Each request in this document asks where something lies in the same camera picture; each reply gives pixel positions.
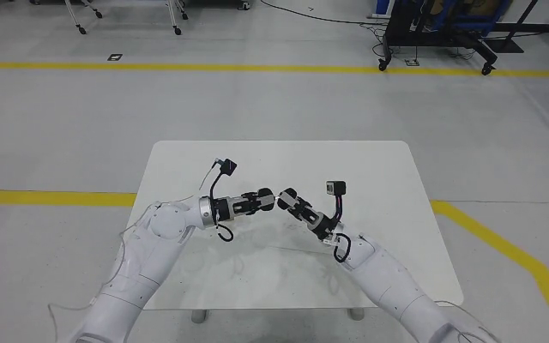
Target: yellow floor line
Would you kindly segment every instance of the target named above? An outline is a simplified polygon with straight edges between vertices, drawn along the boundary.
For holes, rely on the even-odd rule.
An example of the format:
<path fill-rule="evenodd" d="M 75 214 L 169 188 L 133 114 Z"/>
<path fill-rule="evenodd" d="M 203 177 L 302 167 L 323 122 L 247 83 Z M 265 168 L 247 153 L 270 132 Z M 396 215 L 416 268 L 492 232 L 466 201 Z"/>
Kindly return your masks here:
<path fill-rule="evenodd" d="M 248 71 L 281 73 L 378 74 L 377 66 L 338 65 L 261 65 L 261 64 L 193 64 L 193 63 L 57 63 L 0 62 L 0 69 L 61 69 L 61 70 L 133 70 L 133 71 Z M 388 67 L 384 74 L 482 76 L 479 69 L 430 69 Z M 549 70 L 493 70 L 490 76 L 549 77 Z"/>
<path fill-rule="evenodd" d="M 0 205 L 133 206 L 135 193 L 0 190 Z"/>
<path fill-rule="evenodd" d="M 528 270 L 537 282 L 547 305 L 549 305 L 549 269 L 545 264 L 532 257 L 524 250 L 516 247 L 505 238 L 499 236 L 488 227 L 469 217 L 450 203 L 431 201 L 431 206 L 435 214 L 445 215 L 448 219 L 468 230 L 474 236 L 490 245 L 493 249 L 499 251 L 519 266 Z"/>
<path fill-rule="evenodd" d="M 0 205 L 131 207 L 135 199 L 135 193 L 0 190 Z M 449 202 L 433 200 L 431 206 L 435 214 L 445 215 L 457 225 L 468 230 L 474 236 L 528 270 L 536 280 L 541 294 L 549 305 L 549 269 L 542 262 L 469 217 Z"/>

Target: blue panel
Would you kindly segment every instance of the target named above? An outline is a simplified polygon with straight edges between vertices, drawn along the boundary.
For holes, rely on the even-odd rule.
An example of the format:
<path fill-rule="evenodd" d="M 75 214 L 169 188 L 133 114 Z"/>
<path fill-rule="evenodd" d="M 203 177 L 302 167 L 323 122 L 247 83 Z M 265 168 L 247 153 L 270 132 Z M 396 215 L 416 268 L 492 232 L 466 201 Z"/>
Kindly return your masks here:
<path fill-rule="evenodd" d="M 387 13 L 387 9 L 389 8 L 389 0 L 377 0 L 377 6 L 376 6 L 376 14 L 377 15 L 390 15 L 390 13 Z"/>

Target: table leg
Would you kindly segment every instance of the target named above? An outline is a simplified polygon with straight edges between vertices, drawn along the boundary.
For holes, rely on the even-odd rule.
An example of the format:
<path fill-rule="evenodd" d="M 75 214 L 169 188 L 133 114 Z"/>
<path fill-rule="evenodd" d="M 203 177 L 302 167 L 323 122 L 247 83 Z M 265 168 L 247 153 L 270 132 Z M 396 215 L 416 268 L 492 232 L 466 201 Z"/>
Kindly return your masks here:
<path fill-rule="evenodd" d="M 347 313 L 354 321 L 361 321 L 364 319 L 364 309 L 358 307 L 354 309 L 347 309 Z"/>
<path fill-rule="evenodd" d="M 190 319 L 195 324 L 202 324 L 206 321 L 206 317 L 208 316 L 208 310 L 193 310 L 192 314 L 190 315 Z"/>

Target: black cable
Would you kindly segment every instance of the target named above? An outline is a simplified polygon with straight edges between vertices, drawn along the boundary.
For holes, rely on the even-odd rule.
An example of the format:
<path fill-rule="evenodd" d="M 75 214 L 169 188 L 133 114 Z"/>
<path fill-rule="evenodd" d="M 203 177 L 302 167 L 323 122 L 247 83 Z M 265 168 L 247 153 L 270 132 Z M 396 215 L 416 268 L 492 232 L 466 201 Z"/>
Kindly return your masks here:
<path fill-rule="evenodd" d="M 227 232 L 229 232 L 230 237 L 224 238 L 219 232 L 217 232 L 217 235 L 221 238 L 221 240 L 223 240 L 223 242 L 231 242 L 234 239 L 234 235 L 232 234 L 231 229 L 217 222 L 217 210 L 215 209 L 215 205 L 214 205 L 214 187 L 217 184 L 217 182 L 220 180 L 221 175 L 223 175 L 222 172 L 219 173 L 219 175 L 217 176 L 217 178 L 215 178 L 215 180 L 212 182 L 212 185 L 209 188 L 209 207 L 212 210 L 212 219 L 214 220 L 215 228 L 219 228 L 219 227 L 224 228 Z"/>
<path fill-rule="evenodd" d="M 319 17 L 319 16 L 307 15 L 307 14 L 305 14 L 305 13 L 297 12 L 297 11 L 294 11 L 294 10 L 291 10 L 291 9 L 286 9 L 286 8 L 284 8 L 284 7 L 275 6 L 275 5 L 273 5 L 272 3 L 267 3 L 267 2 L 264 1 L 264 0 L 261 0 L 261 2 L 264 3 L 264 4 L 266 4 L 267 6 L 270 6 L 270 7 L 275 8 L 275 9 L 281 9 L 281 10 L 286 11 L 286 12 L 294 13 L 295 15 L 302 15 L 302 16 L 305 16 L 305 17 L 307 17 L 307 18 L 317 19 L 317 20 L 319 20 L 319 21 L 340 22 L 340 23 L 342 23 L 342 24 L 356 24 L 356 25 L 360 25 L 360 24 L 378 25 L 378 26 L 386 26 L 386 25 L 387 25 L 387 24 L 378 23 L 378 22 L 337 21 L 336 19 L 321 18 L 321 17 Z"/>
<path fill-rule="evenodd" d="M 217 224 L 216 226 L 224 228 L 227 232 L 229 232 L 229 235 L 231 236 L 229 238 L 224 238 L 219 232 L 217 232 L 217 235 L 221 238 L 221 240 L 223 240 L 223 242 L 231 242 L 234 239 L 234 235 L 232 234 L 231 229 L 222 224 Z"/>
<path fill-rule="evenodd" d="M 214 187 L 217 184 L 217 182 L 220 180 L 221 175 L 223 175 L 222 172 L 219 173 L 217 178 L 212 182 L 212 185 L 209 187 L 209 207 L 212 210 L 212 218 L 214 219 L 214 224 L 217 225 L 217 211 L 215 210 L 214 206 Z"/>
<path fill-rule="evenodd" d="M 349 238 L 349 236 L 346 235 L 345 233 L 336 233 L 335 236 L 336 237 L 343 237 L 347 240 L 347 251 L 345 252 L 345 255 L 343 255 L 342 258 L 340 258 L 337 255 L 338 247 L 336 246 L 335 249 L 334 249 L 334 258 L 335 258 L 335 260 L 338 261 L 339 263 L 343 263 L 349 257 L 349 254 L 351 253 L 351 238 Z"/>
<path fill-rule="evenodd" d="M 513 38 L 521 38 L 521 37 L 529 37 L 529 36 L 537 36 L 543 33 L 528 33 L 528 34 L 517 34 L 516 36 L 513 36 Z M 482 40 L 491 40 L 491 39 L 504 39 L 507 38 L 507 36 L 501 36 L 501 37 L 487 37 Z"/>

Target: cable on floor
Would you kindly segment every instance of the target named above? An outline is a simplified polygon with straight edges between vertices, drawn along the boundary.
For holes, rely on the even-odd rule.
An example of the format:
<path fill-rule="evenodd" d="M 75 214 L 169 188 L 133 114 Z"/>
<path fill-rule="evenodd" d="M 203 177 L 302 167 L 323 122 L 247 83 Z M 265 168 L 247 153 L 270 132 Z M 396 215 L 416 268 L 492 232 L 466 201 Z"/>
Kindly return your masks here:
<path fill-rule="evenodd" d="M 380 22 L 338 21 L 336 19 L 322 18 L 322 17 L 319 17 L 319 16 L 307 15 L 306 13 L 301 13 L 301 12 L 294 11 L 292 9 L 287 9 L 287 8 L 284 8 L 284 7 L 281 7 L 281 6 L 276 6 L 276 5 L 273 5 L 272 3 L 267 3 L 264 0 L 261 0 L 261 2 L 266 4 L 269 7 L 274 8 L 274 9 L 280 9 L 280 10 L 283 10 L 283 11 L 286 11 L 286 12 L 294 13 L 295 15 L 302 15 L 302 16 L 307 17 L 307 18 L 316 19 L 318 21 L 339 22 L 341 24 L 355 24 L 355 25 L 366 24 L 366 25 L 387 26 L 387 23 L 380 23 Z"/>

